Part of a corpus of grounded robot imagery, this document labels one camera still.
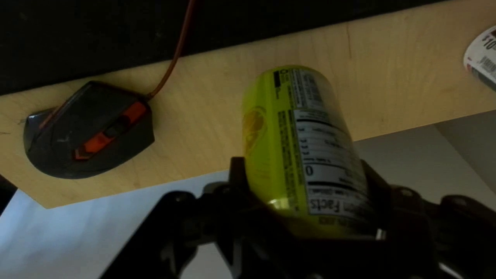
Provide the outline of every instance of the nutrition facts label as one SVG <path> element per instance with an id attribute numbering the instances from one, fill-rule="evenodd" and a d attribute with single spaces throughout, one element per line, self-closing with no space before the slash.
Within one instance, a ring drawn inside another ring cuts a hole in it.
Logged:
<path id="1" fill-rule="evenodd" d="M 310 71 L 288 73 L 291 118 L 313 215 L 356 217 L 365 203 L 365 180 L 336 105 L 327 113 L 319 90 L 323 82 Z"/>

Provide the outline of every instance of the light wood surface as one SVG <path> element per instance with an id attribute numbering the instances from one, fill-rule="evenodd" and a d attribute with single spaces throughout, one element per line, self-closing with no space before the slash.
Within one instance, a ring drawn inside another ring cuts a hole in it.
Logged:
<path id="1" fill-rule="evenodd" d="M 463 70 L 461 56 L 494 23 L 494 0 L 452 0 L 184 57 L 150 104 L 156 143 L 85 180 L 35 170 L 21 130 L 26 115 L 58 105 L 88 79 L 1 96 L 0 174 L 51 208 L 227 169 L 241 155 L 243 93 L 286 63 L 327 76 L 353 139 L 488 112 L 496 94 Z M 148 91 L 162 71 L 153 63 L 93 79 Z"/>

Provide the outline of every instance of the yellow can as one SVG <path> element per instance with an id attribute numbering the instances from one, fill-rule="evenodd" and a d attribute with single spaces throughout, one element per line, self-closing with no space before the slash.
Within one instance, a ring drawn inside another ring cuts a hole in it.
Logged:
<path id="1" fill-rule="evenodd" d="M 370 228 L 367 183 L 330 85 L 317 71 L 266 71 L 243 101 L 249 189 L 303 239 Z"/>

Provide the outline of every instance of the dark background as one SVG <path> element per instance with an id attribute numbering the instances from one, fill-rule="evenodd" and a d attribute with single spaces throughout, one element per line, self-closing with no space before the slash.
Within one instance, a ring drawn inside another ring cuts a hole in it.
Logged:
<path id="1" fill-rule="evenodd" d="M 198 0 L 184 54 L 438 0 Z M 187 0 L 0 0 L 0 94 L 168 59 Z"/>

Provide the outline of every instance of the computer mouse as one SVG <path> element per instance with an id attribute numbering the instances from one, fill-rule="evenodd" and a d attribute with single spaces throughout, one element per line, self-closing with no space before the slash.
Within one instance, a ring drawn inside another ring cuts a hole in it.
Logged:
<path id="1" fill-rule="evenodd" d="M 145 98 L 88 82 L 60 107 L 32 113 L 24 150 L 41 172 L 86 178 L 122 164 L 155 141 Z"/>

